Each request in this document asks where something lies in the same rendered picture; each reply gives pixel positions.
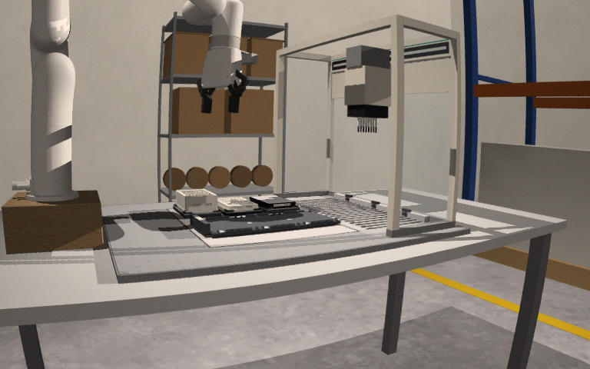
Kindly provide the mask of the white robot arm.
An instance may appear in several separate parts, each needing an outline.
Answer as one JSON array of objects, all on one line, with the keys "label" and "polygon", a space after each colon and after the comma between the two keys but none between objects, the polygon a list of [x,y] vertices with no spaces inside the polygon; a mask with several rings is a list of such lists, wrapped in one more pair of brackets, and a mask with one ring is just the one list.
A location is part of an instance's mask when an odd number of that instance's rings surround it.
[{"label": "white robot arm", "polygon": [[[192,25],[212,25],[209,48],[240,49],[243,10],[239,0],[188,0],[182,16]],[[75,68],[68,58],[70,32],[69,0],[31,0],[31,177],[12,182],[13,191],[30,191],[29,201],[79,196],[71,183]]]}]

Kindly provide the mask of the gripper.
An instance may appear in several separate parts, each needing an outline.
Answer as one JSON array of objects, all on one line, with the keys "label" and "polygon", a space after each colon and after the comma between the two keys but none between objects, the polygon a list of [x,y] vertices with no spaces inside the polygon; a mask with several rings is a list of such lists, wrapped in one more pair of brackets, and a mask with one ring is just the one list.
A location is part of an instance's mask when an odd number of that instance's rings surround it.
[{"label": "gripper", "polygon": [[[242,58],[239,48],[210,47],[204,60],[202,78],[197,81],[198,91],[202,97],[201,112],[211,113],[211,96],[214,90],[229,89],[232,96],[229,97],[228,111],[238,113],[240,97],[249,81],[250,79],[242,74]],[[208,90],[209,92],[207,92]]]}]

